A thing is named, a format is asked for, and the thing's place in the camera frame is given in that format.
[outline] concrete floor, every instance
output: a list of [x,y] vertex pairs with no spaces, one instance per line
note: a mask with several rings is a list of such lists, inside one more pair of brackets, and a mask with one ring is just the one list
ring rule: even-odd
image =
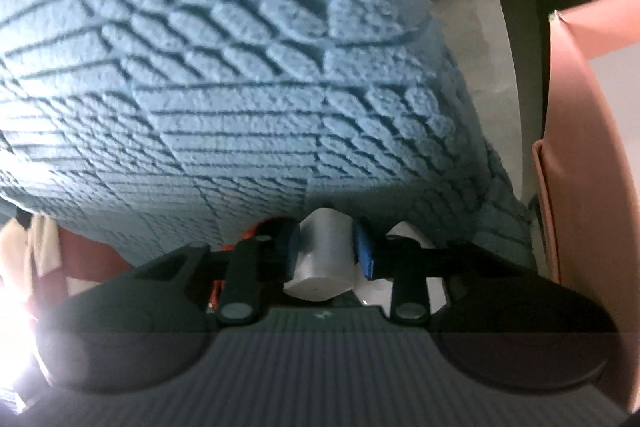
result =
[[432,1],[445,40],[466,78],[484,135],[500,154],[520,197],[522,134],[518,89],[500,1]]

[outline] cardboard box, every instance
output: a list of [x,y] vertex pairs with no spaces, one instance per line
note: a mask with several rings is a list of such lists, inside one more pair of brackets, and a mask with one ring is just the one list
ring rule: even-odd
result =
[[640,405],[640,0],[554,14],[545,135],[534,164],[549,277],[620,331],[598,387]]

